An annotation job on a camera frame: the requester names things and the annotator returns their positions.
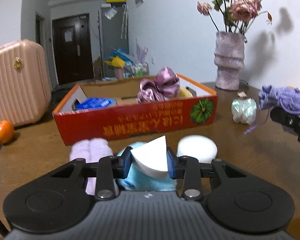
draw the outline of textured purple vase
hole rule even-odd
[[[218,32],[214,63],[218,67],[216,87],[239,89],[239,71],[244,68],[244,36],[239,33]]]

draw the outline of white cylinder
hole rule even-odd
[[[178,143],[177,156],[187,155],[200,163],[211,163],[217,157],[217,146],[209,138],[201,135],[183,137]]]

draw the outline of light blue plush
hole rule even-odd
[[[136,142],[129,146],[138,148],[144,145],[144,142]],[[140,172],[131,164],[129,174],[126,179],[118,179],[118,184],[128,191],[175,191],[177,181],[171,179],[169,175],[165,179],[155,179]]]

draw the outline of gray gripper base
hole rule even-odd
[[[281,231],[245,236],[215,223],[197,202],[176,192],[123,191],[110,201],[97,202],[76,226],[51,235],[13,230],[5,240],[292,240]]]

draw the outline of door handle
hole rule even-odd
[[[80,52],[80,45],[77,45],[77,54],[78,54],[78,56],[81,55],[81,52]]]

